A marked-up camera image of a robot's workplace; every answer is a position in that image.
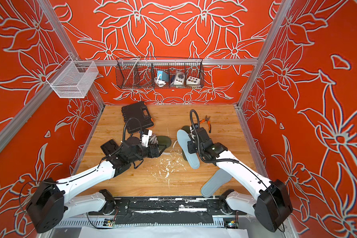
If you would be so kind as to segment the green canvas shoe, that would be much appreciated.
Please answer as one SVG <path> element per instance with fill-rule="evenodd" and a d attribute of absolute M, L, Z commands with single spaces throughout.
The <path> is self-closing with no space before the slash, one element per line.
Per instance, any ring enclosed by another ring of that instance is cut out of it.
<path fill-rule="evenodd" d="M 193 140 L 192 140 L 192 136 L 191 136 L 191 134 L 190 134 L 190 126 L 183 126 L 183 127 L 181 128 L 181 130 L 185 131 L 185 132 L 188 134 L 188 137 L 189 137 L 189 140 L 190 140 L 190 141 L 193 141 Z M 188 147 L 187 142 L 185 143 L 185 146 L 184 146 L 184 145 L 180 145 L 180 147 L 181 147 L 181 153 L 182 153 L 183 159 L 184 159 L 185 161 L 188 161 L 186 155 L 189 154 L 190 149 L 189 149 L 189 147 Z"/>
<path fill-rule="evenodd" d="M 152 141 L 154 144 L 158 145 L 160 150 L 169 148 L 172 144 L 172 140 L 168 136 L 163 135 L 155 136 Z"/>

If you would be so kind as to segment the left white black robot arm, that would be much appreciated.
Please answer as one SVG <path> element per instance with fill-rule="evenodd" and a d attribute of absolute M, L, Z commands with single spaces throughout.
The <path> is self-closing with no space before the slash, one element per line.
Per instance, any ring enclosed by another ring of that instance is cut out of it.
<path fill-rule="evenodd" d="M 100 211 L 113 203 L 113 197 L 106 191 L 88 196 L 80 196 L 80 193 L 121 175 L 131 167 L 137 169 L 145 158 L 159 157 L 159 145 L 150 143 L 152 135 L 151 130 L 141 127 L 139 137 L 124 137 L 121 145 L 105 155 L 97 166 L 57 181 L 52 178 L 40 181 L 26 205 L 26 213 L 36 232 L 45 233 L 64 219 Z"/>

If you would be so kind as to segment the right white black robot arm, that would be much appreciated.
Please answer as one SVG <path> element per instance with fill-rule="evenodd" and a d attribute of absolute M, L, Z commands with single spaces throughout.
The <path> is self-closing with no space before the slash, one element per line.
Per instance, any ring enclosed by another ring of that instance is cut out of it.
<path fill-rule="evenodd" d="M 200 162 L 217 166 L 218 171 L 202 186 L 201 195 L 211 197 L 231 179 L 238 181 L 251 195 L 246 198 L 233 189 L 220 196 L 221 207 L 241 211 L 256 217 L 268 231 L 284 231 L 284 222 L 292 214 L 293 206 L 286 186 L 279 179 L 272 181 L 241 162 L 226 146 L 214 143 L 209 132 L 201 127 L 198 113 L 189 112 L 190 126 L 177 131 L 177 140 L 184 157 L 193 169 Z"/>

